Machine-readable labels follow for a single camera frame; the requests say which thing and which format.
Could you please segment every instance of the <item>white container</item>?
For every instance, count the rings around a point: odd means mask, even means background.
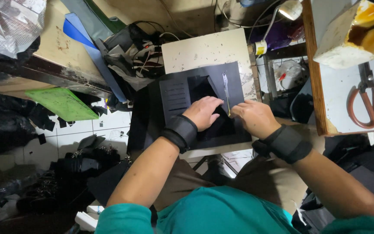
[[[332,21],[314,61],[344,69],[374,60],[374,3],[361,0]]]

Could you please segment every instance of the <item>wrist strap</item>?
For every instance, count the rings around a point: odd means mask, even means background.
[[[180,153],[184,154],[196,140],[197,126],[184,115],[177,115],[170,119],[161,136],[178,146]]]
[[[262,156],[268,156],[272,152],[288,164],[305,158],[313,149],[311,143],[304,141],[297,131],[287,125],[282,125],[265,140],[254,142],[252,147]]]

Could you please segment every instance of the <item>right hand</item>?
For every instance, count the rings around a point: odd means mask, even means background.
[[[243,127],[254,137],[265,140],[281,125],[275,120],[271,108],[261,102],[246,100],[231,108],[233,117],[242,120]]]

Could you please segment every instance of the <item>workbench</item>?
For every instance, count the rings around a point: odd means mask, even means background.
[[[358,66],[336,70],[313,61],[317,45],[320,44],[329,23],[356,2],[356,0],[304,0],[302,2],[314,111],[319,135],[374,132],[374,129],[366,130],[357,126],[347,113],[349,93],[360,83]],[[374,75],[374,61],[370,62],[370,67]],[[372,100],[371,90],[368,89],[367,93],[369,99]],[[360,95],[355,99],[353,109],[361,122],[370,121]]]
[[[259,80],[257,76],[254,78],[252,72],[245,31],[242,28],[163,44],[162,49],[166,74],[237,61],[243,97],[245,100],[257,101],[255,84],[258,87]],[[180,158],[247,150],[252,148],[251,144],[252,142],[246,142],[192,150],[180,155]]]

